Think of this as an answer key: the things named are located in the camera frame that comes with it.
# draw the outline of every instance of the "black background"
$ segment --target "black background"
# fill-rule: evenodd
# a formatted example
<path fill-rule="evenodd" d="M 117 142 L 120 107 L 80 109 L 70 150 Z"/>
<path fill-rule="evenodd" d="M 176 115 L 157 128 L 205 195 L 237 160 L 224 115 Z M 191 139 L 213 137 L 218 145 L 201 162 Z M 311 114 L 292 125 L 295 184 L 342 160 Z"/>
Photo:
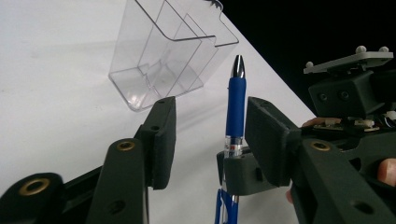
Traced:
<path fill-rule="evenodd" d="M 396 50 L 396 7 L 390 1 L 242 1 L 223 0 L 223 13 L 286 84 L 314 112 L 308 87 L 328 77 L 305 75 L 314 64 L 346 57 L 357 46 Z M 396 68 L 396 60 L 374 68 Z"/>

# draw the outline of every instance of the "human hand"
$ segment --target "human hand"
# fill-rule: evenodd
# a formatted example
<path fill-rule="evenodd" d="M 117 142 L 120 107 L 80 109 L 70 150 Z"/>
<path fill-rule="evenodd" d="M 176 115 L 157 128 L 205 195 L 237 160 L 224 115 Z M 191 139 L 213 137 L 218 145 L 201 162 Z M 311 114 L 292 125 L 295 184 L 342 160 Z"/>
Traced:
<path fill-rule="evenodd" d="M 318 125 L 324 123 L 328 118 L 314 118 L 303 124 L 303 127 Z M 334 119 L 335 123 L 340 123 L 341 119 Z M 378 166 L 376 178 L 392 187 L 396 187 L 396 159 L 385 159 Z M 286 199 L 293 203 L 290 190 L 286 192 Z"/>

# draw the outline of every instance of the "transparent plastic box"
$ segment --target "transparent plastic box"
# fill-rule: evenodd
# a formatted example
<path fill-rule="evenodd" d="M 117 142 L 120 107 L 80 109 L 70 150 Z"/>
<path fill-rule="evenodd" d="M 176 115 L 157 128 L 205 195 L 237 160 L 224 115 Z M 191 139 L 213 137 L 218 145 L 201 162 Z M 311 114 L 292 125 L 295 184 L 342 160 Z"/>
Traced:
<path fill-rule="evenodd" d="M 238 39 L 207 0 L 127 0 L 109 78 L 133 111 L 204 86 Z"/>

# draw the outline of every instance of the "brass ring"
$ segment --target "brass ring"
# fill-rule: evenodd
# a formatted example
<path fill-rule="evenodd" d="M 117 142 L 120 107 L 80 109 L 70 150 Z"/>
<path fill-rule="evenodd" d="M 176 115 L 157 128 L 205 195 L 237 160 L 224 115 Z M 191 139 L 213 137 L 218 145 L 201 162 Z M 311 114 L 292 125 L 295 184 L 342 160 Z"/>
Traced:
<path fill-rule="evenodd" d="M 319 151 L 329 151 L 330 150 L 330 146 L 328 144 L 323 143 L 323 142 L 318 142 L 318 141 L 311 142 L 311 147 L 316 150 L 319 150 Z"/>
<path fill-rule="evenodd" d="M 128 151 L 132 148 L 134 148 L 134 142 L 132 141 L 121 142 L 117 145 L 117 149 L 120 151 Z"/>
<path fill-rule="evenodd" d="M 33 184 L 39 183 L 40 185 L 36 188 L 29 189 Z M 50 181 L 47 178 L 36 178 L 33 180 L 29 180 L 20 188 L 20 195 L 22 196 L 30 196 L 37 194 L 44 189 L 46 189 L 50 185 Z"/>

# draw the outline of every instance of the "pen barrel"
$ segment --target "pen barrel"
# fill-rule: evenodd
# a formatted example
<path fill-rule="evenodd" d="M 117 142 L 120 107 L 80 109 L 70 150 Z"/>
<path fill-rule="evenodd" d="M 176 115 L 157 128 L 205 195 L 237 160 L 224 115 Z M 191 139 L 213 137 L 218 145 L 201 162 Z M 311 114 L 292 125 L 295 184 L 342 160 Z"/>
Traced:
<path fill-rule="evenodd" d="M 239 137 L 244 135 L 246 88 L 247 82 L 244 78 L 230 78 L 226 122 L 226 135 L 228 136 Z"/>

